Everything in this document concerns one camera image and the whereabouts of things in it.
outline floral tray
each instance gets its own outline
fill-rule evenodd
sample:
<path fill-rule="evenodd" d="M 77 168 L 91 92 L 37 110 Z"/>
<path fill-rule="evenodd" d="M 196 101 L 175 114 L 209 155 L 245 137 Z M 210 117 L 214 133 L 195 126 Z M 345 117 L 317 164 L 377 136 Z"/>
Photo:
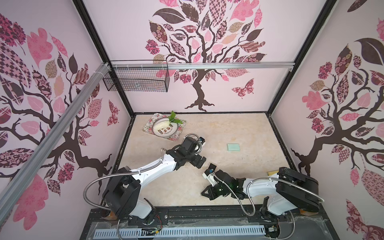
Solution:
<path fill-rule="evenodd" d="M 146 133 L 150 133 L 152 135 L 155 135 L 153 133 L 153 130 L 152 130 L 152 126 L 153 124 L 160 118 L 167 118 L 169 115 L 164 115 L 164 114 L 160 114 L 160 113 L 155 113 L 152 115 L 151 119 L 145 124 L 145 126 L 143 127 L 143 132 L 146 132 Z M 166 138 L 168 140 L 171 140 L 171 141 L 177 141 L 180 137 L 180 134 L 181 132 L 183 131 L 184 127 L 185 127 L 185 124 L 187 123 L 185 120 L 182 120 L 180 118 L 176 118 L 176 119 L 179 119 L 183 122 L 183 124 L 179 124 L 179 127 L 177 129 L 177 131 L 169 136 L 169 137 L 163 137 L 163 138 Z"/>

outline white plate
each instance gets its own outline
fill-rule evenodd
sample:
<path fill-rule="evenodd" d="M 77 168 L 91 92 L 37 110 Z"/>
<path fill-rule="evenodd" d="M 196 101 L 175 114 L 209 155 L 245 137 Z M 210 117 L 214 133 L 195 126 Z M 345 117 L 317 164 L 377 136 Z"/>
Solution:
<path fill-rule="evenodd" d="M 175 132 L 177 131 L 177 128 L 179 127 L 179 125 L 177 123 L 174 123 L 174 122 L 171 122 L 170 123 L 170 126 L 168 127 L 164 127 L 160 130 L 154 130 L 153 127 L 159 123 L 159 122 L 163 122 L 163 121 L 167 121 L 169 120 L 168 118 L 160 118 L 158 119 L 153 125 L 152 125 L 152 131 L 153 133 L 158 136 L 158 137 L 169 137 L 173 134 L 175 134 Z"/>

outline wallpaper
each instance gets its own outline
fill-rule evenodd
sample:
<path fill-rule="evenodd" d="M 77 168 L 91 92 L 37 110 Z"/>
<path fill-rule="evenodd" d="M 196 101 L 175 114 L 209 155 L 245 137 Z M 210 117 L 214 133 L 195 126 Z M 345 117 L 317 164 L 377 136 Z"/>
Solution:
<path fill-rule="evenodd" d="M 59 8 L 70 22 L 55 19 L 47 25 L 44 18 L 23 13 L 46 3 L 1 7 L 0 190 L 101 63 L 71 2 L 50 1 L 50 7 Z M 82 191 L 110 172 L 128 122 L 118 94 L 100 82 L 17 201 L 0 238 L 78 239 L 91 208 Z M 97 202 L 101 191 L 99 182 L 89 197 Z"/>
<path fill-rule="evenodd" d="M 296 1 L 300 7 L 293 8 L 292 3 L 264 0 L 86 2 L 113 60 L 149 59 L 148 63 L 169 65 L 293 61 L 324 4 Z M 118 8 L 130 14 L 119 14 Z M 102 20 L 106 9 L 116 12 L 113 27 Z M 138 14 L 135 9 L 145 10 Z M 294 17 L 299 9 L 305 9 L 301 14 L 306 22 Z M 285 17 L 294 26 L 289 32 L 281 25 Z M 118 35 L 112 33 L 117 29 Z M 170 70 L 167 93 L 129 91 L 127 96 L 137 112 L 266 111 L 286 73 L 287 69 Z M 166 71 L 153 75 L 150 79 L 164 79 Z"/>
<path fill-rule="evenodd" d="M 340 239 L 384 239 L 383 7 L 341 1 L 273 114 Z"/>

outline wire basket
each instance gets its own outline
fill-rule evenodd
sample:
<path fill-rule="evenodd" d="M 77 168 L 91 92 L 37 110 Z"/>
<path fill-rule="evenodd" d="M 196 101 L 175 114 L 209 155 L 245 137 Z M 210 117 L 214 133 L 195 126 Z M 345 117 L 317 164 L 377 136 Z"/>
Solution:
<path fill-rule="evenodd" d="M 168 63 L 115 65 L 103 78 L 108 91 L 117 91 L 120 82 L 123 91 L 167 92 Z"/>

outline butterfly decal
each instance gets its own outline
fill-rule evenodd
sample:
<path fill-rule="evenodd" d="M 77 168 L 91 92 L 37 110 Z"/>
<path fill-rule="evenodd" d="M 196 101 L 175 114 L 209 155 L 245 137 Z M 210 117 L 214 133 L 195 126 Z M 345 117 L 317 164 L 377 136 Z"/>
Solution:
<path fill-rule="evenodd" d="M 241 98 L 245 96 L 246 93 L 253 93 L 253 79 L 249 80 L 244 88 L 232 88 L 232 91 L 237 93 L 237 95 Z"/>
<path fill-rule="evenodd" d="M 109 109 L 111 110 L 112 115 L 108 118 L 108 123 L 107 126 L 111 124 L 116 124 L 118 123 L 118 117 L 117 115 L 119 114 L 119 109 L 113 105 L 111 100 L 109 101 Z"/>

